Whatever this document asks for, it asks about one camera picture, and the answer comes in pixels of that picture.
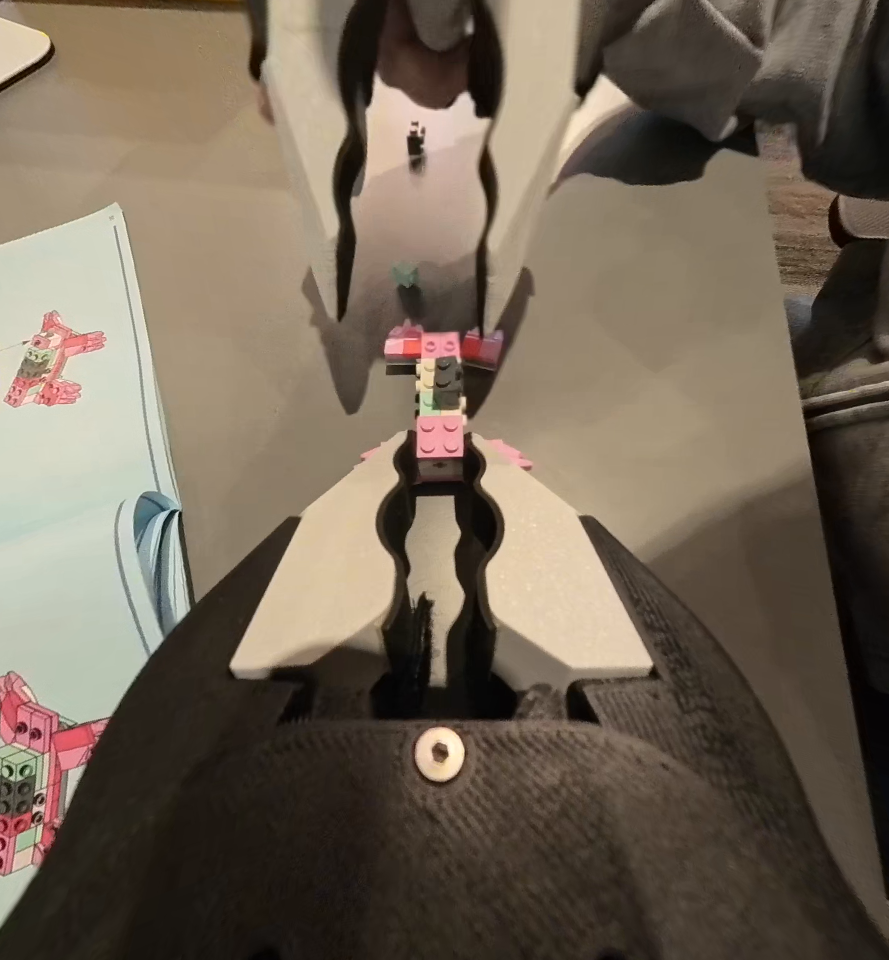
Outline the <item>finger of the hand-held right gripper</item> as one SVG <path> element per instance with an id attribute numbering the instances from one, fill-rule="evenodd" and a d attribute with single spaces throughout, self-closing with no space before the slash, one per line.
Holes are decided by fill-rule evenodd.
<path id="1" fill-rule="evenodd" d="M 579 98 L 578 1 L 471 2 L 469 92 L 488 120 L 478 162 L 486 201 L 475 256 L 476 324 L 490 334 L 518 283 Z"/>
<path id="2" fill-rule="evenodd" d="M 352 198 L 366 161 L 375 53 L 375 2 L 267 2 L 261 77 L 297 192 L 311 272 L 335 321 L 344 318 L 351 291 Z"/>

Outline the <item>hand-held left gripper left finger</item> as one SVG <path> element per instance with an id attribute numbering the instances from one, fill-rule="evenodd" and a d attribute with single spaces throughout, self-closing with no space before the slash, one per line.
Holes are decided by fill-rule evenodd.
<path id="1" fill-rule="evenodd" d="M 405 441 L 385 440 L 301 513 L 231 657 L 237 680 L 374 683 L 387 672 L 383 627 L 399 574 L 379 510 L 401 485 Z"/>

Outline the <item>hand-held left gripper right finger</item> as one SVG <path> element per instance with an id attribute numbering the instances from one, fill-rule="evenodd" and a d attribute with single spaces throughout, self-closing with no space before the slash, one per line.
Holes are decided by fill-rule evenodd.
<path id="1" fill-rule="evenodd" d="M 493 672 L 505 682 L 647 676 L 651 654 L 579 513 L 503 447 L 471 442 L 484 464 L 477 487 L 498 518 L 483 569 Z"/>

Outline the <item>pink toy brick model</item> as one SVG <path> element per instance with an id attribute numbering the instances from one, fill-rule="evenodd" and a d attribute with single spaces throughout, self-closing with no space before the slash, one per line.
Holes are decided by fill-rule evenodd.
<path id="1" fill-rule="evenodd" d="M 427 332 L 409 318 L 387 334 L 386 375 L 413 380 L 416 482 L 463 478 L 468 427 L 465 374 L 494 373 L 503 348 L 501 331 Z"/>

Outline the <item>person's right hand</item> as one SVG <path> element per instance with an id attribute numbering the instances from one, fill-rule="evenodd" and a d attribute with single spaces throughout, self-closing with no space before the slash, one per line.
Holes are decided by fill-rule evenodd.
<path id="1" fill-rule="evenodd" d="M 470 40 L 436 51 L 418 34 L 406 2 L 389 2 L 379 36 L 376 70 L 389 88 L 427 110 L 446 110 L 467 90 Z"/>

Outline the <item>open light blue instruction booklet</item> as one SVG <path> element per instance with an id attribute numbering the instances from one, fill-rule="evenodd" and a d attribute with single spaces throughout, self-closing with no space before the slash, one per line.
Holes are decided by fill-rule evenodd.
<path id="1" fill-rule="evenodd" d="M 0 246 L 0 919 L 191 606 L 123 211 Z"/>

